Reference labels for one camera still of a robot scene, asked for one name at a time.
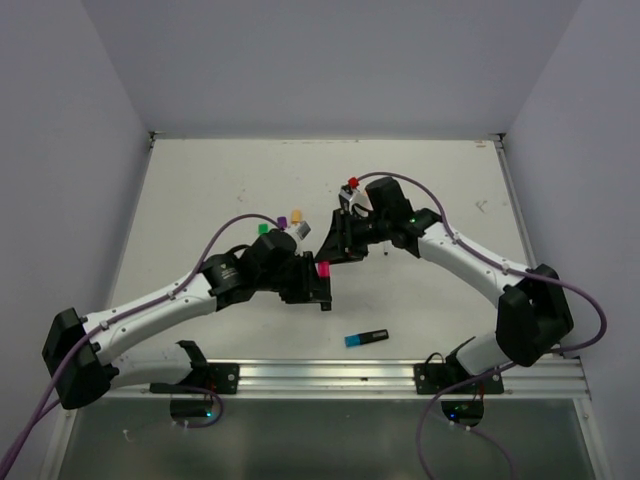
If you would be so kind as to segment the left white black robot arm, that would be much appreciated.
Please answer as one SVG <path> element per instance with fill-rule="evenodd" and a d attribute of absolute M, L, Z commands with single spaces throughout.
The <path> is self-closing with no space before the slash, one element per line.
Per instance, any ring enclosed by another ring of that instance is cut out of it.
<path fill-rule="evenodd" d="M 300 248 L 300 237 L 271 230 L 253 244 L 200 262 L 194 271 L 156 292 L 85 316 L 58 313 L 42 356 L 63 408 L 85 407 L 108 391 L 140 383 L 178 386 L 193 393 L 211 385 L 197 344 L 181 340 L 150 356 L 132 356 L 140 343 L 182 322 L 273 292 L 288 305 L 331 308 L 329 266 Z"/>

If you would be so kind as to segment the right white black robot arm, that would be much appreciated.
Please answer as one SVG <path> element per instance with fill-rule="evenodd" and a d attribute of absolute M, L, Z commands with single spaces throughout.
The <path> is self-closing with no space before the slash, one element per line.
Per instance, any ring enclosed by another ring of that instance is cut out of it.
<path fill-rule="evenodd" d="M 482 373 L 505 364 L 533 365 L 573 329 L 555 270 L 544 264 L 530 270 L 468 241 L 441 210 L 414 209 L 396 179 L 382 177 L 360 190 L 352 178 L 338 199 L 317 261 L 361 261 L 371 245 L 389 242 L 454 274 L 496 308 L 492 332 L 465 341 L 445 358 L 445 379 L 454 391 L 470 391 Z"/>

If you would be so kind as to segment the pink black highlighter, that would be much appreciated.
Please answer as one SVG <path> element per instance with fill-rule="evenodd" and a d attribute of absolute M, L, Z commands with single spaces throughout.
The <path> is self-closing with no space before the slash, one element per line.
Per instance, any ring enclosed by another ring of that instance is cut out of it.
<path fill-rule="evenodd" d="M 320 278 L 329 278 L 331 276 L 330 272 L 330 263 L 329 262 L 318 262 L 317 263 L 317 273 Z"/>

